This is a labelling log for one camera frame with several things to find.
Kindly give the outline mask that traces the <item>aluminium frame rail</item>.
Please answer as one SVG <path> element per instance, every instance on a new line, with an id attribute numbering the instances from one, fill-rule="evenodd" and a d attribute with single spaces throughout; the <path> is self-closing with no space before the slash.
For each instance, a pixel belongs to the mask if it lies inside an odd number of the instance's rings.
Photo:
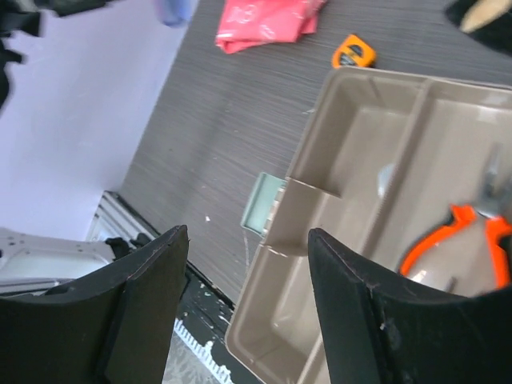
<path id="1" fill-rule="evenodd" d="M 88 242 L 101 242 L 107 238 L 135 240 L 144 234 L 149 240 L 159 236 L 158 232 L 125 200 L 115 192 L 105 191 L 94 213 L 87 231 Z"/>

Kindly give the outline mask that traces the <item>grey green toolbox latch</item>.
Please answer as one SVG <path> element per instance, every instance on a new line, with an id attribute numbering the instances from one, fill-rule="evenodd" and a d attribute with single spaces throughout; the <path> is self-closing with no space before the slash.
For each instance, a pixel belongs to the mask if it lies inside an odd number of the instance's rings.
<path id="1" fill-rule="evenodd" d="M 264 238 L 277 206 L 278 195 L 285 186 L 284 179 L 261 172 L 248 197 L 240 226 Z"/>

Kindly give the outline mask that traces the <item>orange handled small pliers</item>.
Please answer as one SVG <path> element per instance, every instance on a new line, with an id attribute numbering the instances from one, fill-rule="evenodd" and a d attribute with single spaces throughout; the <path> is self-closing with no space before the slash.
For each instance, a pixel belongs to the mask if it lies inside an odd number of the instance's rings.
<path id="1" fill-rule="evenodd" d="M 511 285 L 511 180 L 496 184 L 501 154 L 492 147 L 473 201 L 451 203 L 447 218 L 409 245 L 399 275 L 464 295 Z"/>

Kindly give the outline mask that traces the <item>translucent brown plastic toolbox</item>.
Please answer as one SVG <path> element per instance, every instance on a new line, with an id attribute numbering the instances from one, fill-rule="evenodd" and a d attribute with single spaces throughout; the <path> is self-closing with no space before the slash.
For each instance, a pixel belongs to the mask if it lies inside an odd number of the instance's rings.
<path id="1" fill-rule="evenodd" d="M 234 315 L 226 347 L 264 383 L 330 380 L 308 259 L 322 229 L 396 272 L 406 249 L 475 199 L 502 146 L 511 180 L 511 89 L 384 70 L 334 70 L 318 96 Z M 394 163 L 383 198 L 377 175 Z"/>

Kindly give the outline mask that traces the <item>black floral plush blanket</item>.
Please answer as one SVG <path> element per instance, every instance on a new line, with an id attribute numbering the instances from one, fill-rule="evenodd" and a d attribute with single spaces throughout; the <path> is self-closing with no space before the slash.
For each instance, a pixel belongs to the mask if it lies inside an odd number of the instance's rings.
<path id="1" fill-rule="evenodd" d="M 476 42 L 511 56 L 511 0 L 452 1 L 444 15 Z"/>

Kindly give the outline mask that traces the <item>orange handled adjustable wrench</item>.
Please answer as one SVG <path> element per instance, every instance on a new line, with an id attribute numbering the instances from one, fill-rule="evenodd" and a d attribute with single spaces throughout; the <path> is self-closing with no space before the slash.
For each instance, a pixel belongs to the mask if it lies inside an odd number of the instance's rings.
<path id="1" fill-rule="evenodd" d="M 383 198 L 387 192 L 390 180 L 394 173 L 394 163 L 389 163 L 380 169 L 377 175 L 377 195 Z"/>

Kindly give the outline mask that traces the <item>yellow tape measure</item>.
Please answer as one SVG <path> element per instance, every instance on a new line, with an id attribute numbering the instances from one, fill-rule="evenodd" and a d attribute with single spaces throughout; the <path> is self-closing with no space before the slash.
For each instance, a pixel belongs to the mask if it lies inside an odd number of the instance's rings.
<path id="1" fill-rule="evenodd" d="M 377 60 L 376 50 L 356 34 L 349 34 L 331 57 L 331 66 L 372 67 Z"/>

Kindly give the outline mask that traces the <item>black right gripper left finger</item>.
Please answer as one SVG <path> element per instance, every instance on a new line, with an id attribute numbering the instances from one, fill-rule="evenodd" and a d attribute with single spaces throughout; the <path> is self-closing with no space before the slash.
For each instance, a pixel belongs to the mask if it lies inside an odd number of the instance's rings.
<path id="1" fill-rule="evenodd" d="M 160 383 L 188 250 L 175 226 L 44 294 L 2 298 L 2 382 Z"/>

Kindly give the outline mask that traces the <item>pink printed cloth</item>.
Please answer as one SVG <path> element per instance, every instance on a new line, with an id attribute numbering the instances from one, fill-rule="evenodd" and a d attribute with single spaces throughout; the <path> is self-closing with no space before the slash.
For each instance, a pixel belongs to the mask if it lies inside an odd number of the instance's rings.
<path id="1" fill-rule="evenodd" d="M 323 0 L 226 1 L 215 45 L 226 54 L 270 43 L 293 43 L 317 29 Z"/>

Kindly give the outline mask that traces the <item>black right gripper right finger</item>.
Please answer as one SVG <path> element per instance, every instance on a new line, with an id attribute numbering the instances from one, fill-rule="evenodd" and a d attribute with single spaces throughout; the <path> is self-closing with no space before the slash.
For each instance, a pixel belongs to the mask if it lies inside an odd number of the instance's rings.
<path id="1" fill-rule="evenodd" d="M 471 298 L 436 290 L 319 228 L 308 259 L 333 383 L 510 382 L 510 288 Z"/>

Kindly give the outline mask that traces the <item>blue handled screwdriver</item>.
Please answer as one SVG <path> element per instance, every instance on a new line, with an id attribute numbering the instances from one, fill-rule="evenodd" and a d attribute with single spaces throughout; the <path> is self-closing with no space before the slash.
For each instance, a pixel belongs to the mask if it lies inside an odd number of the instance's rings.
<path id="1" fill-rule="evenodd" d="M 155 0 L 157 19 L 165 26 L 179 28 L 194 16 L 198 0 Z"/>

